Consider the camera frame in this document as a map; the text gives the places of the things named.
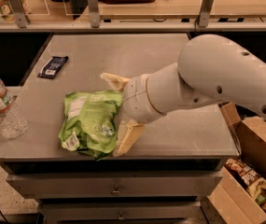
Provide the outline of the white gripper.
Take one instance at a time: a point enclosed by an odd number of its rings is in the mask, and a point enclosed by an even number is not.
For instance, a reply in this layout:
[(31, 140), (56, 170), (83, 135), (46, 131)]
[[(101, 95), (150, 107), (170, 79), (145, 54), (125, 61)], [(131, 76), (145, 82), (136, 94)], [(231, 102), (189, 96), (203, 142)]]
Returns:
[(126, 154), (140, 138), (146, 126), (164, 115), (151, 104), (147, 94), (147, 79), (144, 74), (132, 79), (110, 73), (102, 73), (100, 78), (108, 83), (114, 91), (123, 91), (122, 109), (130, 120), (122, 120), (119, 124), (114, 157)]

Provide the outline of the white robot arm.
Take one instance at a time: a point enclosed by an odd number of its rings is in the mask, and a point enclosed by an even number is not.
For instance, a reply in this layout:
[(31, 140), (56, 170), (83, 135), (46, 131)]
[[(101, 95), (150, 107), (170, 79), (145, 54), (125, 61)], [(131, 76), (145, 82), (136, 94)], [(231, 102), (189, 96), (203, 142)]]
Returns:
[(232, 102), (266, 119), (266, 63), (220, 35), (192, 38), (177, 62), (154, 73), (100, 78), (122, 95), (115, 157), (131, 149), (147, 124), (176, 110)]

